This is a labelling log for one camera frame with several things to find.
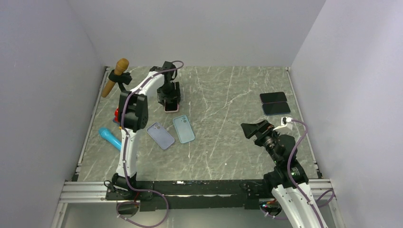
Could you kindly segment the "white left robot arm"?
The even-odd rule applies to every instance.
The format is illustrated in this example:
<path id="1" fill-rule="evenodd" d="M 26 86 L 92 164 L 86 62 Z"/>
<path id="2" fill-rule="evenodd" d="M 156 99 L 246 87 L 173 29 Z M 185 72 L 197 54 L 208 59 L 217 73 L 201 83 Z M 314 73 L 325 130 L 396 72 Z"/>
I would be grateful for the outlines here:
<path id="1" fill-rule="evenodd" d="M 116 173 L 111 184 L 118 187 L 118 194 L 129 200 L 136 195 L 136 161 L 139 140 L 144 128 L 147 126 L 149 110 L 148 99 L 156 95 L 157 102 L 166 112 L 178 112 L 181 101 L 179 82 L 175 79 L 178 75 L 182 61 L 165 61 L 162 66 L 152 67 L 148 75 L 135 88 L 127 89 L 132 81 L 129 72 L 117 75 L 112 71 L 109 79 L 116 82 L 120 89 L 117 123 L 121 128 L 122 148 Z"/>

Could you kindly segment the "dark magenta phone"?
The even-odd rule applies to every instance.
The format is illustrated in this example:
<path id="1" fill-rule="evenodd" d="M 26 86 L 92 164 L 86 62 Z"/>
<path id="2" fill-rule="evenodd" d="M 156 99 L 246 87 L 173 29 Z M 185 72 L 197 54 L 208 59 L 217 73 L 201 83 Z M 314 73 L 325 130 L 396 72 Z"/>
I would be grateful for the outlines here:
<path id="1" fill-rule="evenodd" d="M 263 104 L 287 102 L 287 97 L 284 92 L 261 93 L 259 95 Z"/>

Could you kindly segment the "black phone blue edge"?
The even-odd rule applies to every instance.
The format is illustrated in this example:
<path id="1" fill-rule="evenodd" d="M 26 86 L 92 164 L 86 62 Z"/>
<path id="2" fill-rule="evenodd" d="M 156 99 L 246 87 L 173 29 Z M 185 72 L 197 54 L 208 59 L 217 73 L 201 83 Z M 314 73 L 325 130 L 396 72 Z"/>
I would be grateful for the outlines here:
<path id="1" fill-rule="evenodd" d="M 289 114 L 291 112 L 287 102 L 263 104 L 262 110 L 264 115 Z"/>

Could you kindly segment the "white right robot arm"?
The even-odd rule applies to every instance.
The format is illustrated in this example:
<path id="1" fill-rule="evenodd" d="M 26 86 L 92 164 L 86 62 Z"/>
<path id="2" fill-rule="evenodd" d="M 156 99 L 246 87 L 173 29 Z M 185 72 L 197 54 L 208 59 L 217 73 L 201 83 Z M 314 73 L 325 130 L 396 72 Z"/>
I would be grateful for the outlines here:
<path id="1" fill-rule="evenodd" d="M 268 152 L 275 167 L 264 174 L 262 181 L 246 180 L 240 186 L 249 198 L 260 200 L 259 209 L 265 216 L 278 219 L 284 212 L 294 228 L 326 228 L 309 179 L 296 158 L 303 138 L 296 140 L 286 133 L 292 129 L 293 122 L 294 119 L 283 117 L 278 127 L 267 120 L 241 124 L 245 137 L 254 137 L 254 144 Z"/>

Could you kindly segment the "lavender phone case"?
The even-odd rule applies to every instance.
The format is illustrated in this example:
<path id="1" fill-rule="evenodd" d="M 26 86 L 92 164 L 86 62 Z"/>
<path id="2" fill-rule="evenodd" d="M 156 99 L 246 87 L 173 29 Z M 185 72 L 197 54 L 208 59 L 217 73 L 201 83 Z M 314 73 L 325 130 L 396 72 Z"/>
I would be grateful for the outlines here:
<path id="1" fill-rule="evenodd" d="M 159 145 L 162 150 L 168 149 L 175 143 L 175 139 L 169 132 L 158 122 L 150 125 L 146 132 Z"/>

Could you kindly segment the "light blue phone case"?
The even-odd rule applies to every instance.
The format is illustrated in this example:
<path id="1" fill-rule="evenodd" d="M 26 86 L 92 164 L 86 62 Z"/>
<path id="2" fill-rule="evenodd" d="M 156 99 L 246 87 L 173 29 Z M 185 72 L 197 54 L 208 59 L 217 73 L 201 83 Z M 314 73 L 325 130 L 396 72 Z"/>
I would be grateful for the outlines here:
<path id="1" fill-rule="evenodd" d="M 173 118 L 173 125 L 177 132 L 180 143 L 189 143 L 195 140 L 190 121 L 186 115 Z"/>

